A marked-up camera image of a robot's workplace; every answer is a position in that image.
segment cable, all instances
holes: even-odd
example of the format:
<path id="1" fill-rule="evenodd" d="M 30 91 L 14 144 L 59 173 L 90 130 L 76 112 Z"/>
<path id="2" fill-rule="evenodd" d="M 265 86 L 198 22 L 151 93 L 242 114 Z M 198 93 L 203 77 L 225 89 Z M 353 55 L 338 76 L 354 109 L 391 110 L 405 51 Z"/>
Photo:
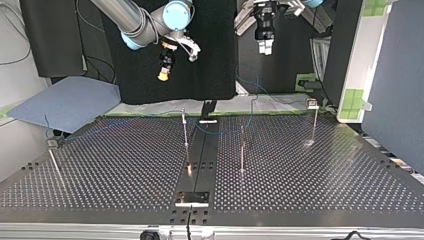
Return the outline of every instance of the cable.
<path id="1" fill-rule="evenodd" d="M 96 57 L 92 57 L 92 56 L 85 56 L 86 58 L 87 58 L 87 62 L 88 63 L 90 63 L 92 66 L 93 66 L 93 68 L 94 69 L 96 69 L 97 70 L 97 72 L 99 73 L 99 75 L 101 75 L 101 76 L 103 76 L 107 81 L 109 81 L 100 71 L 99 71 L 99 69 L 97 69 L 96 68 L 96 66 L 94 66 L 94 64 L 89 60 L 89 59 L 92 59 L 92 60 L 96 60 L 96 61 L 99 61 L 99 62 L 102 62 L 102 63 L 104 63 L 104 64 L 106 64 L 111 70 L 112 70 L 112 72 L 113 72 L 113 77 L 112 77 L 112 81 L 109 81 L 110 83 L 113 83 L 113 84 L 115 84 L 115 81 L 116 81 L 116 71 L 115 71 L 115 68 L 112 66 L 112 64 L 110 64 L 110 63 L 108 63 L 107 61 L 105 61 L 105 60 L 103 60 L 103 59 L 100 59 L 100 58 L 96 58 Z"/>
<path id="2" fill-rule="evenodd" d="M 188 240 L 191 240 L 191 231 L 190 231 L 191 209 L 192 209 L 192 207 L 190 207 L 190 211 L 188 213 L 187 226 L 186 226 L 186 229 L 187 229 L 187 239 Z"/>
<path id="3" fill-rule="evenodd" d="M 49 120 L 47 120 L 47 114 L 44 114 L 44 120 L 45 120 L 45 121 L 46 121 L 46 123 L 47 123 L 47 129 L 46 129 L 46 139 L 48 139 L 48 138 L 49 138 L 48 132 L 49 132 L 49 129 L 50 129 L 50 123 L 49 123 Z"/>
<path id="4" fill-rule="evenodd" d="M 362 240 L 371 240 L 371 238 L 367 238 L 367 237 L 363 237 L 359 232 L 357 232 L 357 231 L 353 231 L 353 232 L 350 232 L 345 238 L 343 238 L 343 239 L 339 239 L 339 238 L 333 238 L 333 239 L 331 239 L 331 240 L 350 240 L 352 237 L 353 237 L 353 235 L 357 235 L 360 239 L 362 239 Z"/>
<path id="5" fill-rule="evenodd" d="M 256 85 L 256 88 L 257 88 L 256 91 L 258 91 L 258 88 L 264 89 L 262 86 L 259 85 L 259 77 L 257 75 L 256 75 L 256 84 L 255 85 Z M 254 114 L 254 107 L 253 107 L 254 105 L 253 104 L 258 99 L 259 99 L 259 94 L 256 94 L 256 98 L 250 100 L 250 116 L 249 116 L 249 119 L 247 120 L 246 125 L 244 126 L 244 129 L 249 128 L 251 123 L 252 123 L 253 114 Z M 240 130 L 237 129 L 237 130 L 227 131 L 227 132 L 209 132 L 209 131 L 203 129 L 201 126 L 199 126 L 198 123 L 195 123 L 195 125 L 200 131 L 202 131 L 206 134 L 210 134 L 210 135 L 225 135 L 225 134 L 228 134 L 228 133 L 239 133 L 239 132 L 241 132 L 241 129 Z"/>
<path id="6" fill-rule="evenodd" d="M 313 19 L 313 21 L 312 21 L 312 39 L 311 39 L 311 40 L 312 40 L 312 49 L 311 49 L 311 53 L 312 53 L 312 61 L 314 62 L 314 66 L 315 66 L 315 69 L 316 69 L 316 71 L 317 71 L 317 74 L 316 74 L 316 76 L 317 76 L 317 80 L 318 80 L 318 81 L 319 81 L 319 83 L 321 84 L 322 91 L 324 92 L 325 97 L 328 99 L 328 102 L 331 104 L 331 107 L 334 109 L 334 111 L 336 112 L 336 114 L 338 114 L 337 107 L 336 107 L 336 106 L 334 106 L 333 102 L 331 101 L 330 97 L 328 96 L 327 91 L 325 90 L 325 87 L 324 87 L 324 82 L 321 80 L 321 77 L 320 77 L 320 76 L 319 76 L 319 74 L 318 74 L 318 65 L 317 65 L 317 61 L 315 60 L 314 38 L 315 38 L 315 20 L 316 20 L 316 18 L 317 18 L 317 9 L 318 9 L 318 8 L 315 8 L 315 11 L 314 11 L 314 19 Z"/>
<path id="7" fill-rule="evenodd" d="M 87 25 L 99 30 L 100 32 L 104 33 L 105 31 L 97 26 L 95 26 L 94 24 L 90 23 L 87 19 L 84 18 L 84 16 L 82 16 L 80 10 L 79 10 L 79 0 L 77 0 L 76 4 L 75 4 L 75 8 L 77 10 L 78 16 L 81 18 L 81 20 L 83 20 Z"/>
<path id="8" fill-rule="evenodd" d="M 0 7 L 5 7 L 5 8 L 7 8 L 7 9 L 9 9 L 18 19 L 19 19 L 19 21 L 21 22 L 21 24 L 22 24 L 22 26 L 23 26 L 23 28 L 25 29 L 25 24 L 24 24 L 24 21 L 23 21 L 23 19 L 22 19 L 22 16 L 21 16 L 21 14 L 18 12 L 18 11 L 16 11 L 12 6 L 10 6 L 9 4 L 7 4 L 7 3 L 4 3 L 4 2 L 0 2 Z M 7 14 L 0 8 L 0 11 L 3 13 L 3 15 L 6 17 L 6 20 L 10 23 L 10 25 L 19 33 L 19 35 L 21 35 L 22 36 L 22 38 L 23 39 L 25 39 L 25 41 L 28 43 L 28 51 L 27 51 L 27 53 L 23 56 L 23 57 L 21 57 L 21 58 L 18 58 L 18 59 L 16 59 L 16 60 L 12 60 L 12 61 L 9 61 L 9 62 L 2 62 L 2 63 L 0 63 L 0 66 L 5 66 L 5 65 L 10 65 L 10 64 L 15 64 L 15 63 L 19 63 L 19 62 L 22 62 L 22 61 L 24 61 L 25 59 L 27 59 L 29 56 L 30 56 L 30 54 L 31 54 L 31 46 L 29 45 L 29 42 L 28 42 L 28 38 L 26 37 L 26 35 L 24 34 L 24 33 L 22 33 L 20 30 L 19 30 L 19 28 L 12 22 L 12 20 L 10 20 L 10 18 L 7 16 Z"/>
<path id="9" fill-rule="evenodd" d="M 247 80 L 244 80 L 243 78 L 241 78 L 240 77 L 240 75 L 239 75 L 239 69 L 240 69 L 240 65 L 238 65 L 237 67 L 236 67 L 236 70 L 235 70 L 235 73 L 236 73 L 236 78 L 238 79 L 238 80 L 240 80 L 240 81 L 242 81 L 242 82 L 245 82 L 245 83 L 249 83 L 249 84 L 255 84 L 255 83 L 253 83 L 253 82 L 250 82 L 250 81 L 247 81 Z M 271 96 L 271 94 L 265 89 L 265 88 L 263 88 L 260 84 L 258 84 L 258 86 L 257 87 L 259 87 L 262 91 L 264 91 L 265 92 L 265 94 L 266 95 L 268 95 L 268 97 L 270 97 L 271 99 L 273 99 L 274 101 L 276 101 L 276 102 L 279 102 L 279 103 L 283 103 L 283 104 L 293 104 L 293 103 L 297 103 L 297 102 L 304 102 L 304 100 L 298 100 L 298 101 L 291 101 L 291 102 L 286 102 L 286 101 L 283 101 L 283 100 L 281 100 L 281 99 L 276 99 L 275 97 L 273 97 L 273 96 Z"/>
<path id="10" fill-rule="evenodd" d="M 111 82 L 111 81 L 109 81 L 108 79 L 107 79 L 107 77 L 105 77 L 105 75 L 103 75 L 101 72 L 100 72 L 100 70 L 90 61 L 90 60 L 88 60 L 87 59 L 87 62 L 88 63 L 90 63 L 90 65 L 97 71 L 97 80 L 102 80 L 101 79 L 101 77 L 103 77 L 107 82 Z"/>

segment metal post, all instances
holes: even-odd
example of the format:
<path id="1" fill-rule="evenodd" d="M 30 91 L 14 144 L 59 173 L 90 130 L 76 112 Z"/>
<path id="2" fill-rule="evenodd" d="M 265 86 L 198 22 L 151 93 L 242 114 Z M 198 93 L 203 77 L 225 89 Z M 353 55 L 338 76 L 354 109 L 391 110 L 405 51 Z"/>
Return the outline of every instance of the metal post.
<path id="1" fill-rule="evenodd" d="M 59 171 L 60 171 L 60 169 L 59 169 L 59 166 L 57 165 L 56 157 L 54 156 L 53 151 L 52 151 L 51 149 L 49 149 L 48 151 L 49 151 L 50 157 L 51 157 L 51 159 L 52 159 L 52 161 L 53 161 L 54 168 L 56 169 L 56 171 L 58 171 L 58 172 L 59 172 Z"/>
<path id="2" fill-rule="evenodd" d="M 244 172 L 244 148 L 246 146 L 246 141 L 245 141 L 245 132 L 244 132 L 244 127 L 241 126 L 241 151 L 240 151 L 240 167 L 241 167 L 241 172 Z"/>
<path id="3" fill-rule="evenodd" d="M 184 127 L 184 146 L 186 146 L 186 148 L 188 148 L 188 137 L 187 137 L 187 119 L 185 116 L 185 109 L 183 108 L 181 110 L 181 118 L 183 120 L 183 127 Z"/>

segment thin metal rod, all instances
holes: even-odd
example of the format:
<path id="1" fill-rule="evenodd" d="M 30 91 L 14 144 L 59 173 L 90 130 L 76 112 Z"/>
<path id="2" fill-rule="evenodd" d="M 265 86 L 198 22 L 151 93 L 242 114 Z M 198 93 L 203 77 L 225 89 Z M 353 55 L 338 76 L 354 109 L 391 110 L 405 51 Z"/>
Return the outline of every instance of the thin metal rod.
<path id="1" fill-rule="evenodd" d="M 246 141 L 245 141 L 244 127 L 241 126 L 241 151 L 240 151 L 241 172 L 244 172 L 244 148 L 245 148 L 245 146 L 246 146 Z"/>
<path id="2" fill-rule="evenodd" d="M 56 169 L 56 171 L 59 172 L 60 171 L 59 166 L 57 165 L 56 158 L 55 158 L 54 153 L 51 149 L 49 149 L 49 154 L 50 154 L 50 157 L 53 161 L 54 168 Z"/>
<path id="3" fill-rule="evenodd" d="M 315 118 L 314 118 L 314 130 L 317 126 L 317 119 L 318 119 L 318 109 L 315 110 Z"/>
<path id="4" fill-rule="evenodd" d="M 184 146 L 188 147 L 188 137 L 187 137 L 187 119 L 185 115 L 185 109 L 181 110 L 181 118 L 183 120 L 183 128 L 184 128 Z"/>

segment black cable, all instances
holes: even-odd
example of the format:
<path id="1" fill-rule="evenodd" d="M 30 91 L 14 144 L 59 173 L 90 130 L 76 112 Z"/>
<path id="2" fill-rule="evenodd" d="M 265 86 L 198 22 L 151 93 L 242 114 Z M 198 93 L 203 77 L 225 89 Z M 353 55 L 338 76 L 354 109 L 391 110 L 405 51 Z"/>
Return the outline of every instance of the black cable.
<path id="1" fill-rule="evenodd" d="M 191 207 L 190 207 L 190 212 L 188 213 L 188 219 L 187 219 L 187 239 L 191 240 L 191 231 L 190 231 L 190 218 L 191 218 Z"/>
<path id="2" fill-rule="evenodd" d="M 367 238 L 367 237 L 363 237 L 359 232 L 357 232 L 357 231 L 353 231 L 353 232 L 351 232 L 351 233 L 349 233 L 345 238 L 343 238 L 343 239 L 339 239 L 339 238 L 333 238 L 333 239 L 331 239 L 331 240 L 350 240 L 352 237 L 353 237 L 353 235 L 357 235 L 360 239 L 362 239 L 362 240 L 371 240 L 371 238 Z"/>
<path id="3" fill-rule="evenodd" d="M 97 71 L 97 79 L 98 80 L 102 80 L 101 77 L 103 77 L 107 82 L 112 83 L 112 81 L 109 81 L 109 79 L 107 77 L 105 77 L 105 75 L 103 75 L 100 70 L 90 61 L 87 59 L 87 62 L 90 63 L 91 66 L 93 66 L 93 68 Z"/>
<path id="4" fill-rule="evenodd" d="M 105 60 L 103 60 L 103 59 L 100 59 L 100 58 L 96 58 L 96 57 L 92 57 L 92 56 L 85 56 L 86 58 L 90 58 L 90 59 L 92 59 L 92 60 L 96 60 L 96 61 L 99 61 L 99 62 L 102 62 L 102 63 L 104 63 L 104 64 L 106 64 L 111 70 L 112 70 L 112 72 L 113 72 L 113 77 L 112 77 L 112 81 L 115 81 L 115 77 L 116 77 L 116 71 L 115 71 L 115 68 L 112 66 L 112 64 L 110 64 L 110 63 L 108 63 L 107 61 L 105 61 Z"/>
<path id="5" fill-rule="evenodd" d="M 318 65 L 317 65 L 317 61 L 315 59 L 314 38 L 315 38 L 315 20 L 317 18 L 317 10 L 318 10 L 318 8 L 315 8 L 314 19 L 312 21 L 312 49 L 311 49 L 311 51 L 312 51 L 312 61 L 314 63 L 315 69 L 317 71 L 317 80 L 321 84 L 322 91 L 324 92 L 325 97 L 328 99 L 328 102 L 331 104 L 331 107 L 334 109 L 334 111 L 336 111 L 336 114 L 337 114 L 338 113 L 337 107 L 334 106 L 333 102 L 331 101 L 330 97 L 328 96 L 327 91 L 325 90 L 325 87 L 324 87 L 324 83 L 322 82 L 321 77 L 318 74 Z"/>

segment white wall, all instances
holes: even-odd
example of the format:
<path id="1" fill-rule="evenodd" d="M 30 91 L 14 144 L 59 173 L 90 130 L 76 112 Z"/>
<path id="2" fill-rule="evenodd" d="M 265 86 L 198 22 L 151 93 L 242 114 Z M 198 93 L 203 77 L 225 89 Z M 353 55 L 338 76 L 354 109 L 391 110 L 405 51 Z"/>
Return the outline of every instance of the white wall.
<path id="1" fill-rule="evenodd" d="M 364 90 L 363 100 L 365 102 L 368 101 L 387 21 L 389 19 L 390 9 L 391 5 L 386 7 L 383 16 L 362 16 L 360 18 L 349 67 L 346 73 L 340 106 L 343 106 L 347 89 Z M 338 115 L 338 120 L 340 122 L 362 123 L 365 111 L 361 110 L 358 119 L 343 119 L 340 117 L 341 112 L 342 111 L 339 111 Z"/>
<path id="2" fill-rule="evenodd" d="M 19 10 L 18 0 L 0 1 Z M 3 7 L 2 10 L 18 27 L 21 26 L 9 10 Z M 25 56 L 28 46 L 0 12 L 0 63 Z M 38 77 L 32 54 L 20 63 L 0 66 L 0 112 L 2 108 L 22 102 L 45 88 L 47 81 Z M 10 118 L 0 119 L 0 181 L 44 151 L 45 128 Z"/>
<path id="3" fill-rule="evenodd" d="M 9 3 L 19 9 L 18 0 L 0 1 Z M 19 21 L 9 10 L 2 9 L 17 26 L 20 26 Z M 13 61 L 25 56 L 29 46 L 28 43 L 10 26 L 1 12 L 0 31 L 0 63 Z M 25 100 L 46 87 L 46 79 L 38 77 L 32 54 L 23 62 L 0 66 L 0 108 Z"/>

